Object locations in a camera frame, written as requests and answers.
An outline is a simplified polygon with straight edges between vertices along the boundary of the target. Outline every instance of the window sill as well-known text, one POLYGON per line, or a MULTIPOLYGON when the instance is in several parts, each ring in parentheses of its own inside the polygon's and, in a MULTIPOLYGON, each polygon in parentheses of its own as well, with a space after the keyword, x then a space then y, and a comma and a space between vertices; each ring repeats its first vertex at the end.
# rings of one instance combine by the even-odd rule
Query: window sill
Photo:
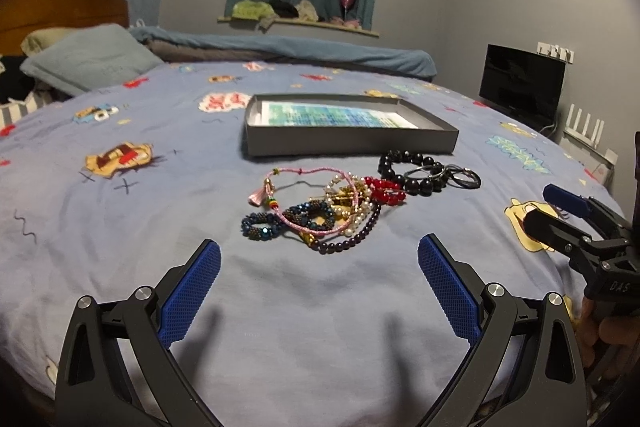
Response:
MULTIPOLYGON (((246 22, 246 19, 233 19, 232 17, 218 17, 219 23, 230 22, 246 22)), ((359 30, 357 28, 349 28, 347 26, 337 26, 335 24, 329 24, 327 22, 311 22, 301 21, 300 19, 276 19, 274 24, 289 24, 293 26, 311 26, 312 28, 327 28, 328 30, 338 30, 341 32, 358 33, 360 35, 367 35, 379 39, 380 34, 369 30, 359 30)))

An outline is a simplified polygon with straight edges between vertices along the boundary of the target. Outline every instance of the hand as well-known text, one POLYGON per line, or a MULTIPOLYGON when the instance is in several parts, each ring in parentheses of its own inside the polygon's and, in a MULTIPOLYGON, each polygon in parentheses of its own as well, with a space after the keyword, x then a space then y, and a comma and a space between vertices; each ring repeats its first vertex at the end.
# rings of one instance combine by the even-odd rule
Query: hand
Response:
MULTIPOLYGON (((591 316, 594 308, 594 301, 588 298, 582 300, 580 323, 575 334, 584 367, 590 367, 594 362, 593 346, 598 338, 613 346, 624 346, 604 372, 603 377, 610 380, 625 370, 629 356, 640 338, 640 317, 606 317, 600 324, 597 324, 591 316)), ((638 354, 636 353, 634 363, 638 361, 638 354)))

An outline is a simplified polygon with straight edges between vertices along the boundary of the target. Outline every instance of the black monitor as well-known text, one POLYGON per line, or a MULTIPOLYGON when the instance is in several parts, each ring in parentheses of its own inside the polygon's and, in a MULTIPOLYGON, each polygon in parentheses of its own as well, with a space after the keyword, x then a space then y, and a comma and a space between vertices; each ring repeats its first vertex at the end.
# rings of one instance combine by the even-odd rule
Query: black monitor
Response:
POLYGON ((525 124, 552 125, 565 67, 555 58, 490 44, 480 96, 525 124))

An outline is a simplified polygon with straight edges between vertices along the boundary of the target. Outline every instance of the blue pillow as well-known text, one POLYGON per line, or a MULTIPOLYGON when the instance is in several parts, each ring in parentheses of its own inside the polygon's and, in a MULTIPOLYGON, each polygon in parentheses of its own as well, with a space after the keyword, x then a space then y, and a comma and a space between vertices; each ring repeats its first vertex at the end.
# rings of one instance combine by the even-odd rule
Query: blue pillow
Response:
POLYGON ((123 84, 163 64, 117 24, 79 30, 27 58, 23 73, 72 96, 123 84))

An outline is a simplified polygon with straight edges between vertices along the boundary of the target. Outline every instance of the metal bolt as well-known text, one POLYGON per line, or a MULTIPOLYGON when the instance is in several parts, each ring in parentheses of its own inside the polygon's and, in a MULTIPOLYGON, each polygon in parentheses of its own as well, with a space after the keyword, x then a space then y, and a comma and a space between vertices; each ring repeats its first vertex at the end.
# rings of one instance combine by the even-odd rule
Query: metal bolt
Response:
POLYGON ((139 301, 145 301, 151 296, 151 293, 153 292, 154 291, 149 288, 149 286, 142 286, 142 288, 138 288, 136 290, 136 299, 138 299, 139 301))
POLYGON ((78 308, 84 310, 91 305, 91 297, 89 295, 85 295, 78 300, 78 308))
POLYGON ((553 306, 559 306, 562 304, 562 297, 557 293, 549 293, 549 302, 553 304, 553 306))
POLYGON ((494 297, 502 297, 504 295, 504 288, 495 282, 490 284, 487 289, 494 297))

